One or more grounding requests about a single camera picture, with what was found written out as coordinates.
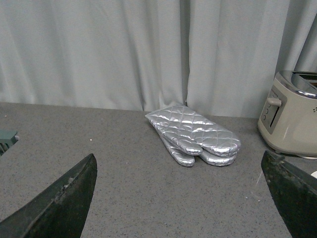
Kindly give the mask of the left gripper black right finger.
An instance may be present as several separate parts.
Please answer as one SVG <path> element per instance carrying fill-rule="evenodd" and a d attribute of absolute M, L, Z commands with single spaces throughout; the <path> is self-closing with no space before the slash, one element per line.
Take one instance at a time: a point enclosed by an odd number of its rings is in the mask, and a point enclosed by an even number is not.
<path fill-rule="evenodd" d="M 266 150 L 261 168 L 266 183 L 293 238 L 317 236 L 317 179 Z"/>

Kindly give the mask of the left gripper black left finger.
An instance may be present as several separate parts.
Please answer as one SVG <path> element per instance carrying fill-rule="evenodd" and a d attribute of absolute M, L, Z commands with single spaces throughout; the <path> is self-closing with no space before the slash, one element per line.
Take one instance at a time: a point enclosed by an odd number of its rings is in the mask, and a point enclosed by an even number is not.
<path fill-rule="evenodd" d="M 89 154 L 0 223 L 2 238 L 79 238 L 93 198 L 97 160 Z"/>

